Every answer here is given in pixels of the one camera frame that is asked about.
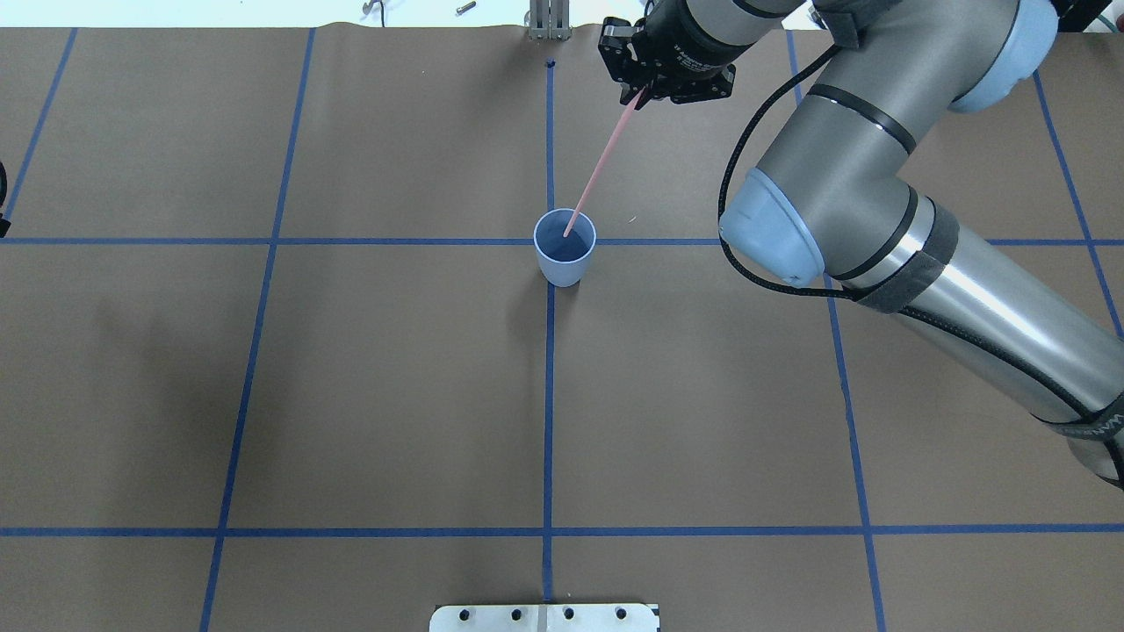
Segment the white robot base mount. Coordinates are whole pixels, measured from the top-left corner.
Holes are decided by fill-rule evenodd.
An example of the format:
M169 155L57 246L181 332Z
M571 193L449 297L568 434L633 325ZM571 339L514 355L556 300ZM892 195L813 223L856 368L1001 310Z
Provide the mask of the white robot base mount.
M654 605L643 603L446 605L429 631L661 631Z

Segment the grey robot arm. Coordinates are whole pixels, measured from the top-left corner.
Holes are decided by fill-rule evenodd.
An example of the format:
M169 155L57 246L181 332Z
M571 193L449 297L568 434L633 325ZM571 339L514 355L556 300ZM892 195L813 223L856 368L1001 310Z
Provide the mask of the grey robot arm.
M831 46L747 121L719 186L751 283L899 320L1121 486L1121 338L905 183L945 112L979 112L1057 40L1050 1L816 1Z

